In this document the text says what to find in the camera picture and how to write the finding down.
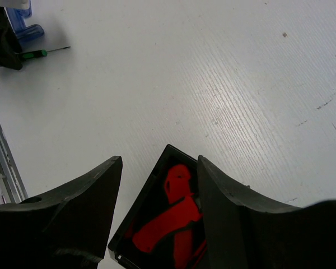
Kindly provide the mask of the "green black precision screwdriver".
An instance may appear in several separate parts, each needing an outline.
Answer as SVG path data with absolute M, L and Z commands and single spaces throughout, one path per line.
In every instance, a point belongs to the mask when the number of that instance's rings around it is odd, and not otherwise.
M 21 62 L 26 62 L 32 59 L 44 58 L 44 57 L 47 57 L 49 53 L 57 52 L 60 50 L 66 50 L 69 48 L 70 46 L 53 49 L 53 50 L 45 50 L 45 49 L 35 50 L 35 51 L 26 52 L 26 53 L 20 53 L 20 54 L 17 54 L 17 56 Z

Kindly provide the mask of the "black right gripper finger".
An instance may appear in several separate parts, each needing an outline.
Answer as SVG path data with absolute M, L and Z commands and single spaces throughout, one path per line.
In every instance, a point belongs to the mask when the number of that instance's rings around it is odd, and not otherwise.
M 23 65 L 17 54 L 22 52 L 22 47 L 12 30 L 5 9 L 0 7 L 0 67 L 20 70 Z

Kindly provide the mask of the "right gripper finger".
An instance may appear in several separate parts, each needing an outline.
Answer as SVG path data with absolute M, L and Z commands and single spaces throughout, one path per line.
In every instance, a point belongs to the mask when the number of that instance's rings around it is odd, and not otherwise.
M 336 200 L 288 205 L 203 156 L 197 175 L 211 268 L 336 268 Z
M 122 158 L 113 156 L 50 191 L 0 205 L 0 268 L 97 268 L 121 175 Z

